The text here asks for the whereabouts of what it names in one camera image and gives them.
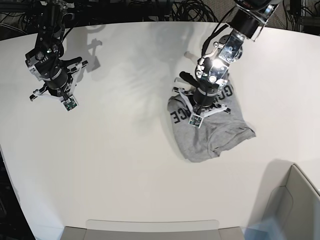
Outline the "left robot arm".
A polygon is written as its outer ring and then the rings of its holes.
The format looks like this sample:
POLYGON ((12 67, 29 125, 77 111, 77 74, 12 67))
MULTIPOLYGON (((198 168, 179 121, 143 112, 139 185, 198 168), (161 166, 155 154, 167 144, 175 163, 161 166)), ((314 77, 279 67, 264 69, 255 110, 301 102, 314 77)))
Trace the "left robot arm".
POLYGON ((228 70, 243 54, 246 39, 255 41, 281 3, 279 0, 237 0, 231 22, 218 24, 203 43, 194 75, 182 71, 182 80, 194 87, 178 92, 190 111, 189 124, 199 127, 204 118, 227 110, 214 106, 215 99, 228 84, 228 70))

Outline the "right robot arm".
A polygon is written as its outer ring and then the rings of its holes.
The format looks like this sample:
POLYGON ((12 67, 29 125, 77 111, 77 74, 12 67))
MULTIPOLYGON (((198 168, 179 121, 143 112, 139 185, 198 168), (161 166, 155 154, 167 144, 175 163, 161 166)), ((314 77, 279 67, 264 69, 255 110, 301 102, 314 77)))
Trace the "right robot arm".
POLYGON ((34 48, 25 54, 25 64, 43 87, 33 91, 31 101, 38 97, 49 97, 60 101, 64 106, 74 108, 78 104, 74 97, 81 69, 88 64, 82 57, 62 60, 63 42, 66 31, 65 17, 73 0, 46 0, 38 17, 37 37, 34 48))

